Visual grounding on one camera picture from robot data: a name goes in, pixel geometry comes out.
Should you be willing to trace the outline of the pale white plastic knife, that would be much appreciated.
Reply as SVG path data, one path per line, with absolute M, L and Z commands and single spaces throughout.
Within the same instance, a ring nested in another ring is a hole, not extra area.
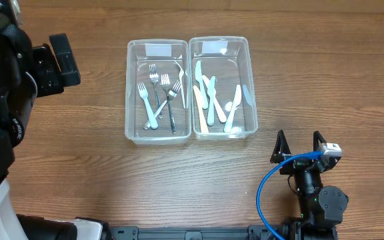
M 216 77 L 212 76 L 210 78 L 210 81 L 209 81 L 209 86 L 207 87 L 207 94 L 209 96 L 209 108 L 208 108 L 207 124 L 209 126 L 214 125 L 214 118 L 215 118 L 215 106 L 214 106 L 215 81 L 216 81 Z

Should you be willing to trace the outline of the shiny steel fork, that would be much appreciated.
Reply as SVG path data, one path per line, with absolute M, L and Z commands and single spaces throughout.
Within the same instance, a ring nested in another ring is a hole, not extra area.
M 176 96 L 177 96 L 178 92 L 180 91 L 181 87 L 182 87 L 181 81 L 180 80 L 176 81 L 175 84 L 172 86 L 172 88 L 170 88 L 170 90 L 168 92 L 168 94 L 169 94 L 168 100 L 172 100 L 172 99 L 176 98 Z M 156 110 L 156 112 L 154 112 L 153 120 L 156 120 L 158 114 L 160 114 L 162 112 L 162 110 L 163 110 L 163 108 L 164 108 L 164 106 L 166 104 L 167 104 L 167 100 L 165 100 L 160 105 L 160 107 Z M 150 122 L 147 121 L 144 124 L 143 128 L 144 129 L 148 129 L 148 128 L 150 128 L 150 126 L 151 126 Z

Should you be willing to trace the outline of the dark handled steel fork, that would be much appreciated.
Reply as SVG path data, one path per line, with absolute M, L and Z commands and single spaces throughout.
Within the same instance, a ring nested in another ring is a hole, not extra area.
M 170 124 L 171 124 L 171 132 L 172 132 L 172 134 L 176 134 L 175 120 L 174 120 L 174 116 L 173 116 L 173 112 L 172 112 L 172 108 L 171 108 L 171 99 L 170 99 L 170 94 L 169 94 L 169 91 L 171 89 L 171 82 L 169 80 L 168 74 L 162 74 L 161 85 L 162 85 L 162 88 L 167 95 L 167 105 L 169 108 L 169 119 L 170 119 Z

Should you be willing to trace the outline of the mint green plastic knife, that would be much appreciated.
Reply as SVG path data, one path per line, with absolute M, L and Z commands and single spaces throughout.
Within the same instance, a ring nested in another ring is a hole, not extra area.
M 199 90 L 203 99 L 203 109 L 208 109 L 209 104 L 207 100 L 207 94 L 205 92 L 205 86 L 203 82 L 203 74 L 202 74 L 202 68 L 201 68 L 201 60 L 198 60 L 195 64 L 195 80 L 199 84 Z

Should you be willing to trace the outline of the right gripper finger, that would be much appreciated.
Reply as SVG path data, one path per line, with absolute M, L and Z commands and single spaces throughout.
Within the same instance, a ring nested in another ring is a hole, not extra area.
M 315 131 L 313 133 L 313 150 L 317 151 L 321 143 L 326 143 L 326 140 L 319 131 Z
M 291 157 L 291 151 L 289 149 L 285 134 L 283 130 L 279 130 L 277 133 L 277 140 L 275 148 L 270 158 L 271 163 L 281 163 Z

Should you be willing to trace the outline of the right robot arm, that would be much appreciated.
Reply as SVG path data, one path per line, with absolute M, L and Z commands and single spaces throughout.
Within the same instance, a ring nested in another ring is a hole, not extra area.
M 342 150 L 336 143 L 327 142 L 320 132 L 313 133 L 313 150 L 317 157 L 292 159 L 285 134 L 277 133 L 271 163 L 282 164 L 279 173 L 294 178 L 290 189 L 299 202 L 300 217 L 288 217 L 274 227 L 271 237 L 277 239 L 337 239 L 336 226 L 343 221 L 348 196 L 338 187 L 324 185 L 321 174 L 338 164 Z

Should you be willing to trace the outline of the white plastic fork thick handle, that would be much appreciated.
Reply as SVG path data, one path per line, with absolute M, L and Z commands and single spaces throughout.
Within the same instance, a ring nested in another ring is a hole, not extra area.
M 137 84 L 137 87 L 138 87 L 139 96 L 142 98 L 142 100 L 144 101 L 144 104 L 145 104 L 149 124 L 150 124 L 152 129 L 157 129 L 159 125 L 158 125 L 157 120 L 155 119 L 154 112 L 150 106 L 150 103 L 148 100 L 149 94 L 148 94 L 148 91 L 145 87 L 145 84 L 143 82 L 140 82 Z

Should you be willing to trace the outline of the light blue plastic knife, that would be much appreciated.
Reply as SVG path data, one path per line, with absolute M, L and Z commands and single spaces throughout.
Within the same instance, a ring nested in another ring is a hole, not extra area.
M 229 112 L 227 121 L 226 121 L 225 126 L 224 126 L 224 132 L 225 133 L 230 133 L 231 130 L 232 130 L 235 110 L 236 110 L 236 108 L 239 106 L 239 104 L 241 102 L 241 97 L 242 97 L 241 86 L 240 85 L 236 85 L 235 95 L 234 95 L 234 98 L 233 98 L 231 110 Z

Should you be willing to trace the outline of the yellow plastic knife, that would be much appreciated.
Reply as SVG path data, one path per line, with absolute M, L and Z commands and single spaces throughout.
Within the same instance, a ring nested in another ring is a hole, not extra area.
M 198 86 L 196 85 L 193 86 L 193 92 L 195 95 L 195 100 L 196 100 L 197 109 L 198 109 L 200 130 L 202 133 L 207 134 L 209 130 L 208 130 L 208 125 L 203 112 L 203 97 Z

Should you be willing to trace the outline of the white plastic fork thin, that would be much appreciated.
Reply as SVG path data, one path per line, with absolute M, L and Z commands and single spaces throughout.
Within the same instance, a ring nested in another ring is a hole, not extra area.
M 185 71 L 183 70 L 182 66 L 177 61 L 174 61 L 174 62 L 179 68 L 179 80 L 181 82 L 180 92 L 181 92 L 182 104 L 183 104 L 183 108 L 186 109 L 187 104 L 186 104 L 185 91 L 184 91 L 184 86 L 183 86 L 183 76 L 185 74 Z

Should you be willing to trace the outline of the matte steel fork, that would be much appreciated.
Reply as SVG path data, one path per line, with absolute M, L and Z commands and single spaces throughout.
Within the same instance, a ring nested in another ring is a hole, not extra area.
M 154 91 L 155 91 L 155 101 L 156 101 L 157 108 L 159 108 L 161 104 L 160 104 L 160 98 L 159 98 L 159 93 L 157 89 L 157 85 L 159 82 L 159 75 L 157 73 L 156 64 L 149 65 L 149 78 L 150 78 L 150 82 L 153 84 Z

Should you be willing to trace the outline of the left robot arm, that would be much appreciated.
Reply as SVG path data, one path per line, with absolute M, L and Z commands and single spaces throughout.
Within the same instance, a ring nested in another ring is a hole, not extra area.
M 60 94 L 80 84 L 81 76 L 64 33 L 33 46 L 21 28 L 16 0 L 0 0 L 0 239 L 111 239 L 106 222 L 77 217 L 50 220 L 17 214 L 7 179 L 14 150 L 25 136 L 31 110 L 39 97 Z

